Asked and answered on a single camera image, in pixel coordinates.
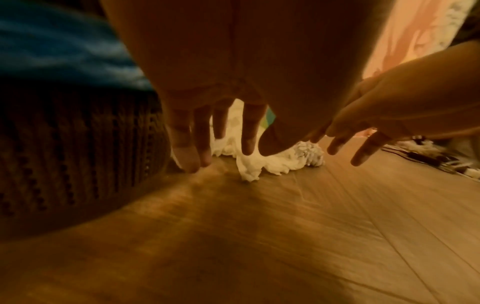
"white fabric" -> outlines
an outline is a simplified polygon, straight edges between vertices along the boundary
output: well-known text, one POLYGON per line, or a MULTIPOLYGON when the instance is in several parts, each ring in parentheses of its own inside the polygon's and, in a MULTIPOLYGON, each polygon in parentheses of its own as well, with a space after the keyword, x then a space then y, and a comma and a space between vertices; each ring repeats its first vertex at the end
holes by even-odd
MULTIPOLYGON (((282 153, 268 157, 261 156, 257 147, 252 155, 243 155, 241 144, 243 109, 244 103, 238 99, 235 100, 228 113, 226 136, 223 139, 216 140, 214 138, 212 121, 210 121, 212 155, 225 155, 236 158, 236 165, 242 180, 249 182, 258 180, 262 169, 275 175, 281 175, 305 166, 319 167, 324 164, 322 149, 317 144, 310 142, 299 142, 282 153)), ((259 128, 257 143, 264 131, 265 128, 259 128)))

